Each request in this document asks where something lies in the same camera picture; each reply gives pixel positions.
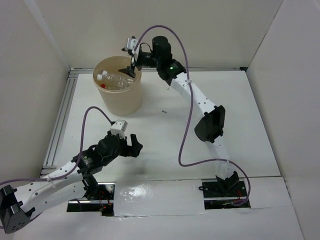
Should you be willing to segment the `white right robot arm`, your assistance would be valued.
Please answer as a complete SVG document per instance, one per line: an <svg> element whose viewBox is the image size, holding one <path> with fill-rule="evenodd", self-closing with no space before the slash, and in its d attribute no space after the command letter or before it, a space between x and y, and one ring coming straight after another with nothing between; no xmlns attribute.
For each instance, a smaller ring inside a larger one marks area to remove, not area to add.
<svg viewBox="0 0 320 240"><path fill-rule="evenodd" d="M150 51L142 50L142 40L134 36L127 40L126 51L131 56L130 65L127 68L130 76L134 76L136 69L143 67L156 68L159 77L171 88L176 90L187 102L190 102L189 115L184 135L178 152L178 163L182 163L182 153L186 142L187 134L194 110L199 112L199 122L194 127L197 138L208 144L217 154L216 162L221 165L217 170L217 185L220 194L230 196L236 189L239 182L239 175L233 172L231 176L228 167L231 162L228 160L226 149L223 145L223 134L225 125L226 109L222 105L216 105L210 101L202 91L190 79L189 69L175 60L172 55L171 44L165 36L156 36L152 39Z"/></svg>

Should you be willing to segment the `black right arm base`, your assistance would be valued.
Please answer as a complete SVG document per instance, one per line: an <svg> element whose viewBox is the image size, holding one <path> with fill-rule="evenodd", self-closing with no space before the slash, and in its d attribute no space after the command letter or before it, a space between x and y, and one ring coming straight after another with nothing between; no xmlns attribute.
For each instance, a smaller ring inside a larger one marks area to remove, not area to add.
<svg viewBox="0 0 320 240"><path fill-rule="evenodd" d="M245 182L240 180L231 188L227 188L225 184L215 181L203 181L198 189L203 193L205 199L231 199L242 200L247 197L247 189Z"/></svg>

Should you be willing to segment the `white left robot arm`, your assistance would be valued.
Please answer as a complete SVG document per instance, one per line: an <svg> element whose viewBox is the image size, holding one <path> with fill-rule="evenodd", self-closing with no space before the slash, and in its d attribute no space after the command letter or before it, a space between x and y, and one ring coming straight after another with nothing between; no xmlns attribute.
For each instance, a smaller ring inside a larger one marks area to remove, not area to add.
<svg viewBox="0 0 320 240"><path fill-rule="evenodd" d="M12 234L24 228L44 211L63 202L99 197L100 188L94 175L117 157L139 156L143 145L135 134L128 145L125 120L109 121L104 138L88 149L81 148L71 161L41 178L25 179L26 185L14 188L13 180L1 183L0 228Z"/></svg>

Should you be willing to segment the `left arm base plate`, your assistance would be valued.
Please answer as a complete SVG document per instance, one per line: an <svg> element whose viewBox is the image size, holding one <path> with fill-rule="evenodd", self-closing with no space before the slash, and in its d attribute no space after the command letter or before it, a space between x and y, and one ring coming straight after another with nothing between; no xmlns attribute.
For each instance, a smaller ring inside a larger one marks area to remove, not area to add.
<svg viewBox="0 0 320 240"><path fill-rule="evenodd" d="M104 217L114 216L115 182L99 182L98 192L89 199L83 197L67 203L67 213L100 213Z"/></svg>

